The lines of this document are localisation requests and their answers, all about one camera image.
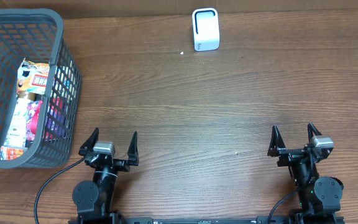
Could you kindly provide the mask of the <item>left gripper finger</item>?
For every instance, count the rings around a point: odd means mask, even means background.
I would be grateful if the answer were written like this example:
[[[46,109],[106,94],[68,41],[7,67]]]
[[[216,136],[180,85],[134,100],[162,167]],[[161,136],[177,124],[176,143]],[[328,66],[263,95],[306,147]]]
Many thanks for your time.
[[[138,133],[135,131],[133,133],[131,143],[129,145],[129,149],[127,151],[128,155],[128,163],[130,166],[138,166],[139,165],[139,152],[137,147],[137,137]]]
[[[78,154],[86,156],[87,153],[93,150],[94,145],[98,141],[99,128],[95,128],[91,136],[81,145]]]

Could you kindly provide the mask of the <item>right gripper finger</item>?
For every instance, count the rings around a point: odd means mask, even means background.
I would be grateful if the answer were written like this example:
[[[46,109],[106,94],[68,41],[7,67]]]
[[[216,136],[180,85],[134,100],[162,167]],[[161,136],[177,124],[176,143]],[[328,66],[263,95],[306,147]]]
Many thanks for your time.
[[[278,157],[286,150],[287,148],[285,146],[285,143],[283,142],[277,125],[273,125],[272,136],[268,147],[267,155],[270,157]]]
[[[312,143],[315,139],[318,139],[319,136],[321,136],[322,134],[318,131],[318,129],[316,128],[316,126],[312,123],[309,122],[307,125],[307,131],[308,131],[308,140],[309,143]]]

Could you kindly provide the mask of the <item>red purple Carefree pack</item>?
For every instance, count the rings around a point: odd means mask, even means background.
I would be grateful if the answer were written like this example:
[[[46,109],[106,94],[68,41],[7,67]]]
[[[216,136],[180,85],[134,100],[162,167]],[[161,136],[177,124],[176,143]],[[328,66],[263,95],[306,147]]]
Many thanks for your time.
[[[37,124],[39,120],[39,113],[42,106],[43,101],[37,100],[30,102],[27,105],[27,121],[26,121],[26,141],[27,142],[33,142],[35,139],[35,135],[37,132]],[[53,105],[48,106],[47,111],[50,113],[52,118],[47,118],[47,121],[45,123],[45,127],[51,132],[47,132],[45,134],[46,140],[54,140],[55,135],[64,137],[65,130],[63,128],[63,125],[65,123],[65,117],[57,110]]]

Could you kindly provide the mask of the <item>white tube gold cap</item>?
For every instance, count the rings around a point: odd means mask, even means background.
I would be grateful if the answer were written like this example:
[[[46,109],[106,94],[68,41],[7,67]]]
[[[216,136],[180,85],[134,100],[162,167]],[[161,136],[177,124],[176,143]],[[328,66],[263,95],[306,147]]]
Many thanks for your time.
[[[14,113],[3,146],[22,148],[26,142],[28,104],[35,100],[35,93],[20,91],[17,96]]]

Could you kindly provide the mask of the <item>yellow snack chip bag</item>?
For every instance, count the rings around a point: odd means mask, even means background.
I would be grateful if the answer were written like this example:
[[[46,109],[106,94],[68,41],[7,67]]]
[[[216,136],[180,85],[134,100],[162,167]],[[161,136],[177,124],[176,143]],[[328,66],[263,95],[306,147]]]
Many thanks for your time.
[[[17,91],[43,95],[46,90],[50,66],[23,59],[17,69]]]

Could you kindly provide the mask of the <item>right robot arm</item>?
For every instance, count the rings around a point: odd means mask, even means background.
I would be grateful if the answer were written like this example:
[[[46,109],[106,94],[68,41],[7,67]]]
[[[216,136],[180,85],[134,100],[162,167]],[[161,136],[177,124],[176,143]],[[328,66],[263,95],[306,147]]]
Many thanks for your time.
[[[288,168],[295,190],[273,206],[267,223],[344,223],[343,217],[336,216],[341,209],[344,184],[335,177],[321,177],[316,167],[332,153],[334,142],[321,134],[313,123],[308,124],[307,131],[308,143],[302,148],[289,149],[278,127],[272,126],[267,155],[277,157],[279,167]],[[286,217],[275,217],[276,209],[294,195],[298,196],[300,208],[290,210]]]

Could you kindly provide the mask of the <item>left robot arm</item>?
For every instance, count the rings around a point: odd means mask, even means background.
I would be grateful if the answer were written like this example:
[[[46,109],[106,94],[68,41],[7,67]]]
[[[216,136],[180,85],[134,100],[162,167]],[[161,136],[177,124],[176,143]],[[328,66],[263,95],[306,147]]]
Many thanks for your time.
[[[96,128],[79,150],[79,155],[94,173],[92,180],[84,180],[73,189],[72,199],[78,214],[74,223],[126,223],[123,215],[111,210],[112,198],[118,174],[139,165],[138,134],[133,133],[127,159],[115,158],[114,143],[98,137],[99,129]]]

